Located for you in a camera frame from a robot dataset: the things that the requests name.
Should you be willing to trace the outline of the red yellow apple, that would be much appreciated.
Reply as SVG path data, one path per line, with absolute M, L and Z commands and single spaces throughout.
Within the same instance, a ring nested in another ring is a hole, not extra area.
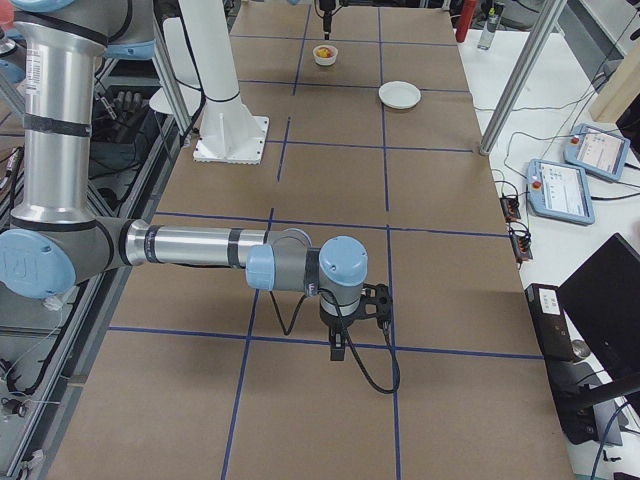
M 315 50 L 315 55 L 318 58 L 329 59 L 333 57 L 334 53 L 330 48 L 326 46 L 319 46 Z

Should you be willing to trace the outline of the cream bowl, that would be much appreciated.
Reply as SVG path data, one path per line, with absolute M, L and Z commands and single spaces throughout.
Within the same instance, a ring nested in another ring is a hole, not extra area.
M 316 50 L 316 48 L 317 48 L 317 47 L 319 47 L 319 46 L 326 46 L 326 47 L 330 48 L 330 49 L 333 51 L 333 53 L 334 53 L 333 57 L 332 57 L 332 58 L 329 58 L 329 59 L 318 58 L 318 57 L 315 55 L 315 50 Z M 319 65 L 319 66 L 331 66 L 331 65 L 334 65 L 334 64 L 335 64 L 335 62 L 336 62 L 336 60 L 337 60 L 338 53 L 339 53 L 339 51 L 338 51 L 338 49 L 337 49 L 335 46 L 333 46 L 333 45 L 326 45 L 326 44 L 318 45 L 318 46 L 314 47 L 314 48 L 313 48 L 313 50 L 312 50 L 313 59 L 314 59 L 315 63 L 316 63 L 317 65 Z

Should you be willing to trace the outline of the white plate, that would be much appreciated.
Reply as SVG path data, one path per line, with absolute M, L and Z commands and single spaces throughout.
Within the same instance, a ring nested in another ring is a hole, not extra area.
M 421 101 L 421 91 L 405 81 L 384 83 L 378 89 L 378 96 L 383 105 L 396 110 L 411 109 Z

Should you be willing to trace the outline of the red bottle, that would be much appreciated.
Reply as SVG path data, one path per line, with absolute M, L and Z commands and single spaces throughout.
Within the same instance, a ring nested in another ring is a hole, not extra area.
M 458 43 L 463 43 L 466 40 L 468 30 L 475 15 L 476 6 L 477 0 L 463 1 L 455 33 L 455 38 Z

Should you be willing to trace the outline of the clear spray bottle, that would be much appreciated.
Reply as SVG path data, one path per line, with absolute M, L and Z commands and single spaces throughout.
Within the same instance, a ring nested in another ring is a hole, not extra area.
M 485 24 L 481 33 L 477 48 L 480 50 L 489 50 L 493 42 L 494 36 L 501 23 L 504 11 L 504 3 L 500 1 L 492 1 L 486 15 Z

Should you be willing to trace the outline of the lower orange circuit board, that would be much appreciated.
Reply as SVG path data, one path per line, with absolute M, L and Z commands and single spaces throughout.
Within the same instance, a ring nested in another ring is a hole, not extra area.
M 509 238 L 515 260 L 518 264 L 522 264 L 533 259 L 533 253 L 531 250 L 531 234 L 527 229 L 510 228 Z

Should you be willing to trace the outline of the orange circuit board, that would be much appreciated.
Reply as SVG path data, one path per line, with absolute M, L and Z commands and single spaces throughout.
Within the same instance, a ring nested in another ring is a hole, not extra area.
M 507 223 L 521 220 L 520 202 L 517 195 L 502 195 L 499 201 Z
M 533 259 L 533 253 L 531 250 L 531 234 L 527 229 L 510 228 L 509 238 L 515 260 L 518 264 L 522 264 Z

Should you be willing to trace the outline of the upper orange circuit board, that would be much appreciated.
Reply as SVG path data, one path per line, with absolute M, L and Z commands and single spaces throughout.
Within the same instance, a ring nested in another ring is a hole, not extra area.
M 499 201 L 507 223 L 521 220 L 520 202 L 517 195 L 502 195 Z

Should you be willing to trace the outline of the black computer box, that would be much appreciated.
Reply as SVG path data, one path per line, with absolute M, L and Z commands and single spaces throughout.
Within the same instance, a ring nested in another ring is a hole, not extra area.
M 590 348 L 571 338 L 558 288 L 532 283 L 525 296 L 566 437 L 574 445 L 593 440 L 621 446 L 619 423 L 611 418 L 617 383 L 602 383 L 586 362 Z

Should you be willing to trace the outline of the near teach pendant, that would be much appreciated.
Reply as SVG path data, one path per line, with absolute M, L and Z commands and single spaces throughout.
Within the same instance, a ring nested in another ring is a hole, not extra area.
M 595 223 L 583 168 L 542 159 L 527 166 L 527 201 L 534 214 L 577 225 Z

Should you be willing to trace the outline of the teach pendant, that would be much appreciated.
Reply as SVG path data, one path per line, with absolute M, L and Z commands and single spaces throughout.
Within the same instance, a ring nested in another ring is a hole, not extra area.
M 629 148 L 630 141 L 625 137 L 582 123 L 571 131 L 563 158 L 588 174 L 617 182 L 622 176 Z
M 527 166 L 527 201 L 534 214 L 577 225 L 595 223 L 583 168 L 542 159 Z

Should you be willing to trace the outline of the black monitor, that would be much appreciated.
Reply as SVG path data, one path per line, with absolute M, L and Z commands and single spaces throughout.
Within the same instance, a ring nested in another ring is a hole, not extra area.
M 559 287 L 560 303 L 614 380 L 639 371 L 639 252 L 613 234 Z

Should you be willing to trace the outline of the far teach pendant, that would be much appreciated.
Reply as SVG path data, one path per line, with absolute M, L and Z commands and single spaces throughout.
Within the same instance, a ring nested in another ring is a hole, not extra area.
M 582 123 L 571 131 L 563 158 L 588 174 L 617 182 L 622 176 L 629 148 L 630 141 L 625 137 Z

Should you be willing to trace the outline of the wooden plank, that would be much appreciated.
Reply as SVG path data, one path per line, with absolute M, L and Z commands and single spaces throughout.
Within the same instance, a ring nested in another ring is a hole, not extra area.
M 639 95 L 639 41 L 589 108 L 592 119 L 615 123 Z

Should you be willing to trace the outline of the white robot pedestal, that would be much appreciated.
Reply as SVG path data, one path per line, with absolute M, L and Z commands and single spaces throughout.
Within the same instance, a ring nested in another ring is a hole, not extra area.
M 260 163 L 269 119 L 252 115 L 242 100 L 223 3 L 186 0 L 179 5 L 206 98 L 194 159 Z

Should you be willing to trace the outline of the aluminium frame post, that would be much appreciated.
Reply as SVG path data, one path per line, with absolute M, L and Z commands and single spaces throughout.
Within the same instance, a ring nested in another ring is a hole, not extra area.
M 488 156 L 491 153 L 566 4 L 566 0 L 547 1 L 544 4 L 482 136 L 479 145 L 481 155 Z

